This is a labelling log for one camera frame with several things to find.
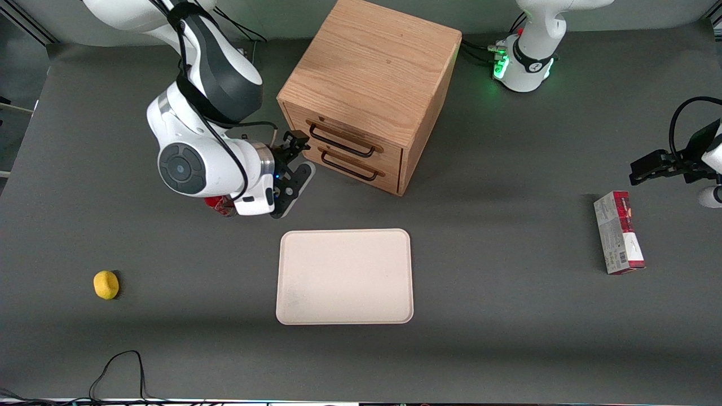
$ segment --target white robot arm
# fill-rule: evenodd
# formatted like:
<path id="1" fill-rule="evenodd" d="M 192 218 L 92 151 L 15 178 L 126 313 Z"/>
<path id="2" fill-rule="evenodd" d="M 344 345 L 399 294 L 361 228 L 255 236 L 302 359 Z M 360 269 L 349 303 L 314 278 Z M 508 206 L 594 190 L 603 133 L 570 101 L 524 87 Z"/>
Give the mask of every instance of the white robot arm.
<path id="1" fill-rule="evenodd" d="M 226 137 L 261 107 L 263 82 L 208 14 L 215 0 L 84 2 L 108 25 L 152 35 L 182 56 L 178 78 L 147 109 L 165 184 L 186 196 L 227 196 L 240 215 L 285 215 L 315 172 L 287 166 L 308 138 L 289 131 L 274 147 Z"/>
<path id="2" fill-rule="evenodd" d="M 722 208 L 722 118 L 692 135 L 687 146 L 680 151 L 674 143 L 674 130 L 679 114 L 689 104 L 706 101 L 722 105 L 722 99 L 699 96 L 681 104 L 669 125 L 669 151 L 656 150 L 633 162 L 630 182 L 636 186 L 654 178 L 671 178 L 683 175 L 686 183 L 702 179 L 717 181 L 717 186 L 702 189 L 698 200 L 702 206 Z"/>
<path id="3" fill-rule="evenodd" d="M 563 12 L 591 10 L 614 0 L 516 0 L 526 13 L 521 35 L 512 33 L 494 47 L 501 50 L 493 77 L 515 92 L 531 92 L 549 76 L 553 55 L 567 32 Z"/>

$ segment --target wooden box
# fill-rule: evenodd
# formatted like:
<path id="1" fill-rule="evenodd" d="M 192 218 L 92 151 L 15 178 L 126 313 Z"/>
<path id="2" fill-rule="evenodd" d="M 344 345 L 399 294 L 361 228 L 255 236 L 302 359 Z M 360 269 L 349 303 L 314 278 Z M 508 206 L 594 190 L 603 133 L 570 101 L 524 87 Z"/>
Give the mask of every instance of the wooden box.
<path id="1" fill-rule="evenodd" d="M 278 102 L 307 159 L 402 196 L 446 98 L 461 33 L 338 0 Z"/>

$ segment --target drawer handle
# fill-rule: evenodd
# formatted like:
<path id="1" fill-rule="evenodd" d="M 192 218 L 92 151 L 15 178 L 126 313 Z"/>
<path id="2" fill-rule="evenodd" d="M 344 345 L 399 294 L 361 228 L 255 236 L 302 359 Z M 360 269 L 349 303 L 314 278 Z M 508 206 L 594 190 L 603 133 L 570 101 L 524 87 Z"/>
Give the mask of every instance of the drawer handle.
<path id="1" fill-rule="evenodd" d="M 367 181 L 367 182 L 373 181 L 374 179 L 376 179 L 376 176 L 378 176 L 378 171 L 377 171 L 377 170 L 374 170 L 374 171 L 373 171 L 373 176 L 364 176 L 364 175 L 362 175 L 362 174 L 360 174 L 360 173 L 358 173 L 358 172 L 354 172 L 353 170 L 350 170 L 350 169 L 348 169 L 348 168 L 344 168 L 343 166 L 340 166 L 340 165 L 337 164 L 337 163 L 333 163 L 333 162 L 331 162 L 330 160 L 327 160 L 327 159 L 326 159 L 326 154 L 328 154 L 327 151 L 323 151 L 323 152 L 321 153 L 321 161 L 323 161 L 323 163 L 325 163 L 325 164 L 327 164 L 327 165 L 329 165 L 329 166 L 332 166 L 332 167 L 334 167 L 334 168 L 336 168 L 336 169 L 338 169 L 338 170 L 342 170 L 342 171 L 344 171 L 345 173 L 348 173 L 348 174 L 351 175 L 351 176 L 356 176 L 357 178 L 363 179 L 364 181 Z"/>
<path id="2" fill-rule="evenodd" d="M 353 148 L 349 148 L 349 147 L 347 147 L 346 145 L 339 144 L 338 142 L 335 142 L 335 141 L 332 140 L 332 139 L 328 139 L 328 138 L 322 137 L 322 136 L 320 136 L 320 135 L 318 135 L 318 134 L 315 134 L 315 133 L 313 132 L 313 130 L 315 130 L 315 129 L 316 129 L 316 125 L 315 125 L 315 124 L 311 124 L 311 128 L 310 128 L 309 132 L 310 132 L 310 134 L 311 134 L 311 136 L 312 136 L 313 138 L 316 138 L 316 139 L 318 139 L 318 140 L 320 140 L 320 141 L 325 142 L 326 144 L 331 145 L 332 147 L 339 148 L 339 149 L 341 149 L 341 150 L 343 150 L 343 151 L 346 151 L 346 152 L 348 152 L 348 153 L 351 153 L 351 154 L 353 154 L 353 155 L 356 155 L 356 156 L 359 156 L 359 157 L 362 157 L 362 158 L 368 158 L 368 157 L 370 157 L 370 156 L 373 154 L 374 151 L 376 151 L 376 147 L 371 147 L 371 148 L 368 150 L 368 152 L 356 151 L 356 150 L 354 150 Z"/>

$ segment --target drawer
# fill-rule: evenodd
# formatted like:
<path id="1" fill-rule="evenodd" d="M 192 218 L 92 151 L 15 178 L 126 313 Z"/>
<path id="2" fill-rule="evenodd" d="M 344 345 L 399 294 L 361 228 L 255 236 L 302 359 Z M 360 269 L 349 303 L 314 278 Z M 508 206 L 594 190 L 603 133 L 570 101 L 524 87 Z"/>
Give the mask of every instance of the drawer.
<path id="1" fill-rule="evenodd" d="M 303 151 L 303 155 L 313 162 L 319 163 L 336 172 L 343 173 L 353 179 L 367 183 L 391 194 L 398 194 L 399 171 L 386 172 L 380 168 L 369 166 L 366 162 L 352 157 L 340 155 L 327 147 L 313 145 L 310 150 Z"/>
<path id="2" fill-rule="evenodd" d="M 367 167 L 398 175 L 401 148 L 297 105 L 286 103 L 284 106 L 294 129 L 305 132 L 313 148 L 318 147 L 342 159 L 360 161 Z"/>

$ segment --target gray tabletop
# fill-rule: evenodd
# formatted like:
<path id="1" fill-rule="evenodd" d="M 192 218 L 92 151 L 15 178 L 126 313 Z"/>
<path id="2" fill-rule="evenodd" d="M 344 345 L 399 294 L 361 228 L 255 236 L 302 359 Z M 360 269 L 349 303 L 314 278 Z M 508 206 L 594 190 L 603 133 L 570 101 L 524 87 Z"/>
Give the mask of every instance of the gray tabletop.
<path id="1" fill-rule="evenodd" d="M 249 119 L 285 126 L 275 95 L 307 44 L 259 46 Z M 161 397 L 720 404 L 722 212 L 697 204 L 706 185 L 627 178 L 683 100 L 721 94 L 709 24 L 571 33 L 560 54 L 526 95 L 460 58 L 405 197 L 319 168 L 285 219 L 226 220 L 157 174 L 145 108 L 175 77 L 172 50 L 55 48 L 0 198 L 1 385 L 80 396 L 137 349 Z M 688 110 L 680 144 L 720 116 Z M 648 264 L 621 277 L 592 207 L 615 189 L 631 190 Z M 414 318 L 278 323 L 280 238 L 346 228 L 409 232 Z M 101 269 L 120 271 L 120 300 L 93 293 Z M 120 359 L 99 395 L 134 397 L 137 379 Z"/>

